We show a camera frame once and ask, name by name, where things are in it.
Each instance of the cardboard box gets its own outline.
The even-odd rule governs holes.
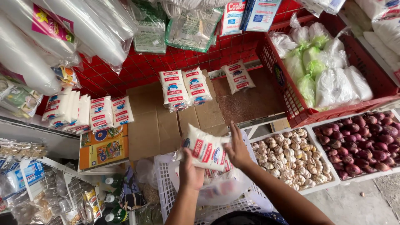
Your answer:
[[[222,118],[215,91],[206,70],[202,70],[213,101],[191,106],[178,113],[164,107],[159,82],[127,90],[135,122],[128,124],[129,160],[135,161],[176,151],[188,123],[215,136],[224,136],[228,128]]]
[[[113,165],[128,158],[128,125],[81,136],[79,169]]]

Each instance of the hand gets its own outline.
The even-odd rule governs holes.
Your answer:
[[[247,151],[247,147],[244,144],[240,129],[233,121],[230,122],[230,131],[232,133],[232,145],[225,143],[224,150],[228,154],[231,163],[236,168],[243,169],[254,162],[251,160],[249,151]]]
[[[204,169],[195,167],[192,164],[192,152],[183,148],[183,160],[179,163],[180,189],[191,189],[199,191],[204,182]]]

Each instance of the elastic bag package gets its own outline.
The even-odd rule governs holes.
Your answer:
[[[127,54],[118,38],[82,0],[32,0],[96,53],[111,68],[121,67]]]
[[[58,58],[61,65],[82,63],[73,34],[30,0],[3,0],[0,7],[7,17],[45,51]]]
[[[21,32],[0,12],[0,73],[44,95],[61,90],[56,75]]]
[[[165,30],[167,16],[160,4],[133,0],[130,2],[138,32],[133,40],[135,52],[165,54]]]
[[[206,53],[223,11],[220,8],[197,13],[183,11],[170,20],[165,43],[175,48]]]

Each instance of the white basket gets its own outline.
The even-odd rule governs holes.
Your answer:
[[[315,191],[320,191],[320,190],[327,189],[327,188],[330,188],[330,187],[338,185],[339,182],[340,182],[339,176],[338,176],[336,170],[333,168],[332,164],[330,163],[330,161],[329,161],[327,155],[325,154],[324,150],[319,145],[319,143],[318,143],[318,141],[317,141],[317,139],[315,137],[314,132],[312,132],[312,130],[311,130],[311,128],[309,126],[305,126],[305,127],[301,127],[301,128],[307,131],[307,134],[308,134],[307,138],[309,139],[310,143],[315,146],[317,151],[322,152],[321,161],[323,163],[327,163],[327,164],[330,165],[330,167],[331,167],[330,174],[332,176],[332,180],[330,182],[328,182],[328,183],[317,184],[314,187],[308,188],[306,190],[299,191],[299,193],[302,194],[302,195],[306,195],[306,194],[310,194],[310,193],[315,192]],[[271,134],[268,134],[268,135],[257,137],[257,138],[251,139],[250,143],[253,143],[253,142],[256,142],[256,141],[261,141],[261,140],[266,139],[267,137],[272,137],[275,134],[279,134],[279,133],[283,134],[283,133],[288,132],[288,131],[293,131],[293,129],[292,128],[287,128],[287,129],[284,129],[284,130],[281,130],[281,131],[278,131],[278,132],[275,132],[275,133],[271,133]]]
[[[254,162],[256,162],[256,157],[251,149],[250,142],[244,131],[242,131],[242,135],[250,152],[250,157]],[[176,197],[175,188],[168,174],[168,164],[171,162],[173,155],[174,153],[168,153],[165,155],[158,155],[154,157],[154,164],[158,168],[156,170],[156,176],[158,183],[158,193],[160,195],[162,218],[164,223],[172,209],[172,206],[174,205]],[[265,194],[253,182],[251,183],[248,191],[253,191],[256,194],[257,198],[264,198],[269,202]],[[254,200],[249,197],[249,192],[244,193],[242,196],[240,196],[237,200],[231,202],[229,205],[198,207],[196,210],[194,224],[209,224],[217,218],[233,211],[265,212],[265,209],[260,208],[254,202]]]
[[[399,114],[394,109],[392,109],[390,111],[392,113],[394,113],[393,120],[396,123],[399,123],[399,121],[400,121]],[[346,119],[346,118],[350,118],[350,117],[354,117],[356,115],[362,115],[362,114],[364,114],[364,113],[358,113],[358,114],[354,114],[354,115],[350,115],[350,116],[345,116],[345,117],[330,119],[330,120],[327,120],[327,121],[322,121],[322,122],[319,122],[319,123],[314,123],[314,124],[310,125],[310,130],[312,132],[312,135],[316,138],[316,136],[314,134],[314,131],[312,130],[313,127],[319,127],[319,126],[327,124],[327,123],[332,123],[332,122],[335,122],[335,121],[338,121],[338,120],[341,120],[341,119]],[[316,146],[318,146],[318,148],[322,149],[322,145],[318,141],[316,141]],[[322,152],[323,156],[327,157],[325,151],[321,151],[321,152]],[[374,173],[369,173],[369,174],[368,173],[364,173],[364,174],[358,175],[356,177],[347,179],[345,181],[340,181],[339,183],[340,183],[340,185],[349,185],[353,181],[354,182],[362,182],[362,181],[367,181],[367,180],[371,180],[371,179],[374,179],[374,178],[377,178],[377,177],[386,176],[386,175],[393,174],[393,173],[398,173],[398,172],[400,172],[400,165],[395,167],[395,168],[392,168],[391,170],[385,171],[385,172],[374,172]]]

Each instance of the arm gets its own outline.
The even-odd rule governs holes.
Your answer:
[[[240,129],[230,124],[232,146],[224,146],[232,164],[242,170],[268,197],[289,224],[333,225],[334,223],[314,204],[289,185],[255,164],[242,140]]]
[[[192,154],[184,149],[184,159],[179,164],[179,191],[165,225],[194,223],[199,190],[204,182],[204,169],[192,165]]]

